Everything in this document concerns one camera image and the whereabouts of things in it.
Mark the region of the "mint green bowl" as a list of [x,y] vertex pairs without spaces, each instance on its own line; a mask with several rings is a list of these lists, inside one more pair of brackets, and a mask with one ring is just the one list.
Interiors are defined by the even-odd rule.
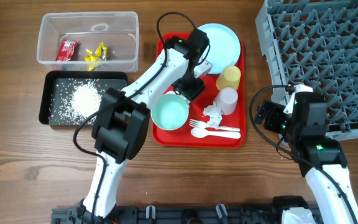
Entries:
[[151,117],[158,128],[174,131],[186,123],[189,112],[190,106],[183,97],[176,94],[165,94],[152,108]]

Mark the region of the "white napkin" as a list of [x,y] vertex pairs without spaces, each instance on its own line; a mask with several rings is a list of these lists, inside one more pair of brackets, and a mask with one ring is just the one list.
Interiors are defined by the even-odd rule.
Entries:
[[218,129],[223,117],[222,109],[214,101],[212,105],[209,105],[203,110],[204,116],[209,116],[208,125],[212,126],[215,129]]

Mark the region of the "yellow snack wrapper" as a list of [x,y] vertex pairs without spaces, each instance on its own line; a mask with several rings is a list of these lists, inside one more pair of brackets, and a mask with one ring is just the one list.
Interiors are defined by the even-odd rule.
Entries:
[[104,42],[101,42],[94,52],[88,49],[86,49],[86,52],[88,53],[88,56],[84,57],[85,62],[96,62],[87,66],[87,71],[89,72],[99,66],[98,62],[107,60],[107,47]]

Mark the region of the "white tissue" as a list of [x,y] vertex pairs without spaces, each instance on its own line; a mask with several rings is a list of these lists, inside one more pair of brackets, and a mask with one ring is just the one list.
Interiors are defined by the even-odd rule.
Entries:
[[182,98],[185,98],[185,96],[184,96],[183,94],[179,94],[178,92],[175,92],[175,91],[173,91],[173,90],[167,91],[167,92],[165,93],[165,95],[169,95],[169,94],[171,94],[171,95],[176,95],[176,96],[180,96],[180,97],[182,97]]

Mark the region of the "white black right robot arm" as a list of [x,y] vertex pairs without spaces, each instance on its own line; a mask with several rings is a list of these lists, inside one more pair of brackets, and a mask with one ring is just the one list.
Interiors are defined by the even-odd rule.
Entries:
[[282,85],[290,95],[286,105],[269,100],[253,110],[256,99],[268,91],[265,87],[250,102],[250,122],[258,134],[259,125],[281,134],[289,150],[262,138],[274,148],[288,154],[299,165],[301,175],[311,189],[324,223],[358,223],[358,206],[354,197],[347,159],[337,140],[326,137],[326,100],[303,84]]

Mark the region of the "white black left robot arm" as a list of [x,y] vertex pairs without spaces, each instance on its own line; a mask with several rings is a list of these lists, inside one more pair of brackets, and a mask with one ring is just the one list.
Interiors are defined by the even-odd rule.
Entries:
[[187,38],[174,35],[162,45],[154,64],[138,80],[121,91],[108,89],[99,110],[91,115],[97,164],[89,193],[77,207],[83,223],[112,220],[124,169],[142,148],[150,110],[164,92],[172,86],[180,99],[194,101],[204,90],[201,76],[212,67],[206,61],[206,33],[193,29]]

